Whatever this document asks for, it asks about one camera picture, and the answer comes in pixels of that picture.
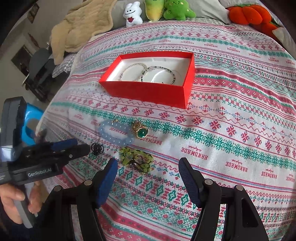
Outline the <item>person's left hand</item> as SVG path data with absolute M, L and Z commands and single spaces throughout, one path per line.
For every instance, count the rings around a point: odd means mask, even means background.
M 41 182 L 36 181 L 32 187 L 28 210 L 32 214 L 36 214 L 41 210 L 43 201 L 41 199 Z M 24 193 L 10 184 L 1 185 L 1 202 L 8 217 L 16 224 L 21 225 L 23 220 L 14 204 L 14 201 L 25 200 Z

